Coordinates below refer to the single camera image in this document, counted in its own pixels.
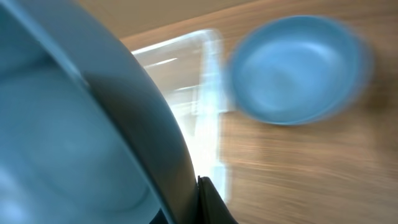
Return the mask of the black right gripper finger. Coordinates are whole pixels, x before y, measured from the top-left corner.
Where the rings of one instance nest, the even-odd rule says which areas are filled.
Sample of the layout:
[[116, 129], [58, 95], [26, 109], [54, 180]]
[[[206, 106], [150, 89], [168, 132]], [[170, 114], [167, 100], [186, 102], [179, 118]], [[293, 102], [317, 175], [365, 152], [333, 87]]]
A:
[[205, 224], [238, 224], [209, 177], [198, 177], [200, 213]]

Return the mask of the dark teal plate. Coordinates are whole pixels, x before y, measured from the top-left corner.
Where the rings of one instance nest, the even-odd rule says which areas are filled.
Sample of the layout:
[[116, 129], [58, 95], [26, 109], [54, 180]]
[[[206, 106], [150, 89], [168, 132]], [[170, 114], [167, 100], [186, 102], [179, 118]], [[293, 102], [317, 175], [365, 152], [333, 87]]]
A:
[[371, 49], [330, 17], [290, 16], [247, 35], [226, 65], [225, 87], [237, 109], [263, 123], [313, 123], [339, 113], [373, 74]]
[[73, 1], [1, 2], [1, 222], [195, 223], [167, 102]]

